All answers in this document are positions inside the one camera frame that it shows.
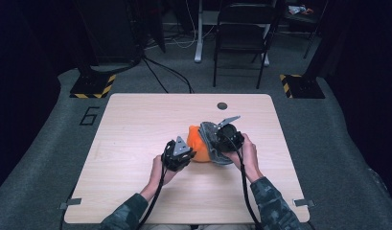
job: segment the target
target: camouflage sleeve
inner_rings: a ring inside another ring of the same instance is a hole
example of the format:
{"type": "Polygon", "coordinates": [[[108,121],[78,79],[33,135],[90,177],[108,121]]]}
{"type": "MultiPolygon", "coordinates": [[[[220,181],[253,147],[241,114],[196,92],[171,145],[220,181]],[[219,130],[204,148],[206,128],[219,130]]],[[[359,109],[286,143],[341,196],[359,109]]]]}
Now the camouflage sleeve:
{"type": "Polygon", "coordinates": [[[134,230],[139,224],[139,219],[144,214],[148,202],[139,194],[119,206],[111,215],[101,222],[101,230],[134,230]]]}
{"type": "Polygon", "coordinates": [[[304,229],[297,216],[283,200],[282,194],[266,177],[253,182],[250,188],[255,196],[265,229],[304,229]]]}

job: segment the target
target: wooden table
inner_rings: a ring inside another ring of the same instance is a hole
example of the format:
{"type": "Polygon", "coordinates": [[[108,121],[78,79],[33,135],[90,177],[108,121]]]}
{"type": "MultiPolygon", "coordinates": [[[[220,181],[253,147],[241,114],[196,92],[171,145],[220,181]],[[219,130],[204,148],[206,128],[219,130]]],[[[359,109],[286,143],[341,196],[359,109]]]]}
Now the wooden table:
{"type": "MultiPolygon", "coordinates": [[[[68,223],[99,223],[148,183],[152,159],[188,128],[232,124],[257,146],[260,169],[283,194],[300,221],[308,221],[304,198],[273,102],[255,94],[114,94],[104,112],[69,206],[68,223]],[[226,103],[227,109],[218,109],[226,103]]],[[[249,189],[254,212],[259,217],[249,189]]],[[[240,171],[233,165],[192,162],[164,186],[147,223],[251,223],[242,193],[240,171]]]]}

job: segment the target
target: dark curtain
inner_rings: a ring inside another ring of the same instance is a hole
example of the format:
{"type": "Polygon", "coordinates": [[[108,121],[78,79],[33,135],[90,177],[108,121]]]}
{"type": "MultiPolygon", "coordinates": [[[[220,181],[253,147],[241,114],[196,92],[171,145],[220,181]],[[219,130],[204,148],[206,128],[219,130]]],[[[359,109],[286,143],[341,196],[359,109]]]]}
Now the dark curtain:
{"type": "MultiPolygon", "coordinates": [[[[53,1],[0,0],[0,186],[56,104],[58,75],[76,68],[53,1]]],[[[61,6],[86,59],[96,64],[73,2],[61,6]]]]}
{"type": "Polygon", "coordinates": [[[326,78],[348,131],[392,196],[392,1],[359,1],[326,78]]]}

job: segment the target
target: metal bracket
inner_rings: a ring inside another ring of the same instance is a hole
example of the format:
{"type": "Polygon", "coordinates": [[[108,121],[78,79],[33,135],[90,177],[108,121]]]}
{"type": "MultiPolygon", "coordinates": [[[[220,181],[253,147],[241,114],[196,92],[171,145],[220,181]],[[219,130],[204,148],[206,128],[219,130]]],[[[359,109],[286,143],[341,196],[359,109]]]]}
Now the metal bracket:
{"type": "Polygon", "coordinates": [[[175,141],[173,155],[177,156],[186,152],[191,151],[190,147],[187,146],[186,142],[180,136],[177,136],[177,140],[175,141]]]}
{"type": "Polygon", "coordinates": [[[67,202],[60,203],[58,208],[61,210],[66,210],[67,207],[70,205],[79,205],[79,204],[81,204],[81,198],[68,199],[67,202]]]}
{"type": "Polygon", "coordinates": [[[226,118],[224,119],[222,122],[220,122],[218,125],[216,125],[216,129],[220,129],[230,123],[232,123],[233,121],[239,119],[241,116],[235,116],[235,117],[231,117],[231,118],[226,118]]]}
{"type": "Polygon", "coordinates": [[[311,207],[315,206],[314,201],[312,201],[312,200],[306,200],[306,199],[294,199],[294,200],[293,200],[293,204],[294,204],[296,207],[307,206],[307,207],[311,208],[311,207]]]}

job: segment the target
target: orange object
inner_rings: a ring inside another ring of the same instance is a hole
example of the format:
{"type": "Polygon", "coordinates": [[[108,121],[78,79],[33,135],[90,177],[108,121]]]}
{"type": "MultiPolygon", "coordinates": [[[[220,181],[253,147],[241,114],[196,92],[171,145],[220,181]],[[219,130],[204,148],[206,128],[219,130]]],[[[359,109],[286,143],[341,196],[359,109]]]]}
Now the orange object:
{"type": "Polygon", "coordinates": [[[199,126],[189,127],[189,136],[187,137],[187,145],[196,151],[196,156],[193,158],[197,162],[210,162],[210,155],[208,154],[207,145],[201,139],[198,133],[199,126]]]}

